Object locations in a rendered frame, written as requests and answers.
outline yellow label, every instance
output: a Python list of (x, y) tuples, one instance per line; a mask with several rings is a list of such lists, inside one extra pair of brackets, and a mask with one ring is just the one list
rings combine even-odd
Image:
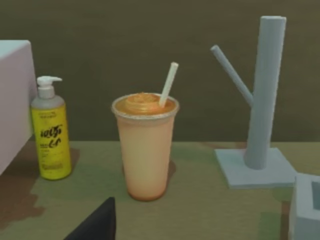
[(71, 172), (66, 105), (46, 109), (31, 109), (40, 174), (57, 180)]

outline cup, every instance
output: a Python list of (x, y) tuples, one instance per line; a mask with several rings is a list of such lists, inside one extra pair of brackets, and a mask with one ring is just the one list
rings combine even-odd
[[(139, 94), (155, 98), (133, 100)], [(160, 108), (159, 99), (157, 93), (136, 93), (116, 99), (111, 106), (127, 191), (138, 201), (156, 200), (167, 188), (174, 121), (180, 106), (168, 97), (165, 107)]]

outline background wall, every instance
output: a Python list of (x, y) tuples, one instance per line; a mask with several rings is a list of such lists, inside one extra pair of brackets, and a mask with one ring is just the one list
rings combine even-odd
[(319, 0), (1, 0), (0, 39), (28, 39), (36, 74), (64, 79), (72, 140), (117, 140), (110, 104), (160, 92), (172, 61), (174, 140), (244, 141), (250, 109), (210, 52), (252, 89), (260, 16), (287, 17), (274, 141), (320, 141)]

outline yellow bottle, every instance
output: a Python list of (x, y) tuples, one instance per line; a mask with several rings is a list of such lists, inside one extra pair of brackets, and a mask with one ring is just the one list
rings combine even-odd
[(54, 81), (62, 79), (38, 77), (38, 96), (31, 103), (40, 175), (48, 180), (65, 178), (72, 168), (66, 104), (55, 95)]

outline tabletop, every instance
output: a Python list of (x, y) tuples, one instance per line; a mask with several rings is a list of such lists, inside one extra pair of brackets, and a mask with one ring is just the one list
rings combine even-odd
[[(228, 189), (214, 149), (235, 142), (174, 142), (176, 165), (166, 194), (129, 197), (116, 141), (70, 143), (73, 173), (39, 177), (34, 142), (0, 176), (0, 239), (63, 240), (108, 197), (115, 197), (117, 240), (284, 240), (291, 187)], [(319, 142), (273, 143), (302, 173), (320, 175)]]

